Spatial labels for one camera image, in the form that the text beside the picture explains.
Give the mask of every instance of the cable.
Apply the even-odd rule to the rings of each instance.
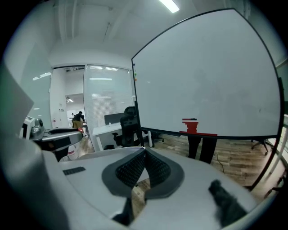
[[[218,156],[219,156],[218,153],[214,153],[213,156],[214,156],[214,155],[217,155],[217,161],[222,165],[222,163],[221,163],[221,162],[219,161],[219,159],[218,159]]]

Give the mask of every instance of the red object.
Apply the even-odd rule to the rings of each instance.
[[[215,133],[198,133],[197,132],[197,121],[188,121],[191,120],[191,118],[188,119],[182,119],[182,123],[187,125],[187,132],[185,131],[179,131],[180,133],[190,133],[190,134],[198,134],[198,135],[206,135],[206,136],[217,136],[218,134]]]

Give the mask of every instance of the ceiling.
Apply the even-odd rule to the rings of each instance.
[[[55,0],[57,38],[63,44],[87,40],[106,49],[121,46],[136,52],[165,29],[215,9],[245,9],[246,0],[174,0],[171,13],[159,0]]]
[[[66,72],[73,72],[73,71],[77,71],[77,70],[83,70],[85,69],[84,66],[70,66],[70,67],[65,67],[64,70]]]
[[[73,101],[73,102],[69,102],[69,103],[83,104],[83,94],[82,93],[66,95],[66,97],[70,98]]]

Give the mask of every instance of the ceiling light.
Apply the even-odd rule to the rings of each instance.
[[[50,75],[52,75],[50,72],[41,74],[40,77],[34,77],[34,78],[33,78],[33,81],[38,80],[38,79],[40,79],[40,78],[42,78],[42,77],[50,76]]]
[[[116,68],[106,67],[105,70],[113,70],[113,71],[117,71],[118,69],[116,69]]]
[[[99,78],[99,77],[91,77],[91,78],[89,78],[90,80],[109,80],[109,81],[111,81],[112,80],[112,78]]]
[[[101,66],[90,66],[89,68],[91,70],[101,70],[101,69],[103,69]]]
[[[175,13],[179,10],[179,7],[172,0],[159,0],[162,2],[172,13]]]
[[[40,78],[41,78],[41,77],[50,76],[50,75],[52,75],[50,72],[48,72],[48,73],[44,73],[44,74],[41,74],[41,75],[40,75]]]

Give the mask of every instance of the whiteboard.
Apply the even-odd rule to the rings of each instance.
[[[142,129],[242,139],[277,135],[274,64],[234,9],[176,24],[144,46],[132,64]]]

